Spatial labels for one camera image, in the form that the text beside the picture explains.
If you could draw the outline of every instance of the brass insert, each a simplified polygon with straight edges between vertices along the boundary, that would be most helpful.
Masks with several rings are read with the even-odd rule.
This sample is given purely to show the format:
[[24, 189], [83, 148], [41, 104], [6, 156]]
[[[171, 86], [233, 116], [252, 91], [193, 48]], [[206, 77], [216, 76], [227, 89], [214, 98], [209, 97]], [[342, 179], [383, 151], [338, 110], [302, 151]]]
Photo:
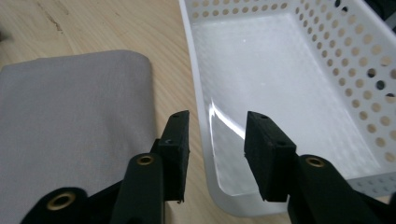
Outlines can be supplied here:
[[151, 156], [142, 156], [137, 160], [137, 164], [139, 165], [149, 165], [154, 162], [154, 158]]
[[50, 211], [58, 211], [69, 206], [76, 199], [76, 194], [67, 191], [52, 198], [47, 203], [47, 209]]
[[323, 167], [325, 165], [325, 163], [322, 160], [315, 158], [315, 157], [308, 157], [308, 158], [306, 158], [305, 161], [306, 161], [306, 163], [310, 164], [311, 166], [315, 166], [315, 167], [319, 167], [319, 168]]

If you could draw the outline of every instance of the gray cloth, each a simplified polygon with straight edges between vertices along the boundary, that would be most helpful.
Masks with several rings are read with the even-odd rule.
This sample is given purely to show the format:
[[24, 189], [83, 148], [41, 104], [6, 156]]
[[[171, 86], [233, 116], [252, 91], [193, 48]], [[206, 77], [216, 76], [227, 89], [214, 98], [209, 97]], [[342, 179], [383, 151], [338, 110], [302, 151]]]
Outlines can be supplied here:
[[123, 179], [155, 139], [149, 60], [113, 50], [38, 59], [0, 73], [0, 223], [62, 187]]

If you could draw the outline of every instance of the wooden table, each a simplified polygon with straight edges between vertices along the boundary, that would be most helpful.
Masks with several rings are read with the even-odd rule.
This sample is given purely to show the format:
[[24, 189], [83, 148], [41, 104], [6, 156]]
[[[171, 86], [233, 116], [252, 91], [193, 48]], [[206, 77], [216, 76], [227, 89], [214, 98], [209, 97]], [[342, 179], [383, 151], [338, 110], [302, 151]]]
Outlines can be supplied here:
[[166, 223], [290, 223], [286, 214], [233, 217], [209, 196], [177, 0], [1, 0], [0, 32], [0, 68], [110, 49], [129, 49], [150, 59], [158, 136], [168, 116], [185, 109], [191, 112], [186, 202], [166, 204]]

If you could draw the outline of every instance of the white plastic basket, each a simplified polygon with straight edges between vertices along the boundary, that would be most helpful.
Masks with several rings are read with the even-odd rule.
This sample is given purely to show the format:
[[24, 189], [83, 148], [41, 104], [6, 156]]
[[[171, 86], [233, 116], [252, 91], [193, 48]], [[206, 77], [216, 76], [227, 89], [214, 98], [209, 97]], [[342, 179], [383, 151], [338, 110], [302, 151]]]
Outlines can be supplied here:
[[396, 38], [359, 0], [180, 0], [209, 191], [242, 217], [262, 201], [244, 158], [247, 112], [357, 190], [396, 191]]

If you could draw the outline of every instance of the wood grain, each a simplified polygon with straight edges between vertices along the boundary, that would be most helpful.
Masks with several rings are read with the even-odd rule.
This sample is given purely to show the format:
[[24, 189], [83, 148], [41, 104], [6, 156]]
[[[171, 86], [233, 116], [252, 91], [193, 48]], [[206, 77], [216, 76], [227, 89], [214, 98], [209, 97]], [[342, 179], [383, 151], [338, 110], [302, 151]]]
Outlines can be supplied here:
[[186, 202], [166, 205], [167, 223], [290, 223], [286, 214], [233, 217], [209, 196], [190, 57], [177, 0], [1, 0], [0, 68], [11, 63], [110, 49], [152, 65], [157, 133], [169, 115], [191, 112]]

